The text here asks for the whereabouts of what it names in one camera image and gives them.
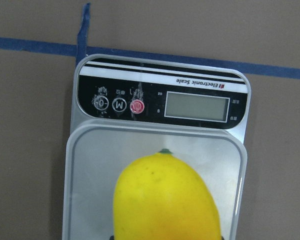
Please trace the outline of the yellow mango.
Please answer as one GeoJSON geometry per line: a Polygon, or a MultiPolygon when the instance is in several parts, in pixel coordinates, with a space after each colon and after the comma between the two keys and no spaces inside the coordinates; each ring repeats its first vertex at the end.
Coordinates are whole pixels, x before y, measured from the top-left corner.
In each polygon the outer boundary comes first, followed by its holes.
{"type": "Polygon", "coordinates": [[[199,174],[168,149],[136,159],[113,194],[116,240],[219,240],[215,201],[199,174]]]}

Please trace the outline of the silver digital kitchen scale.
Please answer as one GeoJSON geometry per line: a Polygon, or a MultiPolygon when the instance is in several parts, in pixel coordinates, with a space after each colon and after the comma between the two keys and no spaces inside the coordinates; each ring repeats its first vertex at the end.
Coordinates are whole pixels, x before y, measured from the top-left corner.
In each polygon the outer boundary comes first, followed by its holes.
{"type": "Polygon", "coordinates": [[[66,146],[64,240],[109,240],[112,199],[133,160],[167,149],[203,178],[221,235],[236,237],[251,86],[239,71],[92,54],[74,72],[66,146]]]}

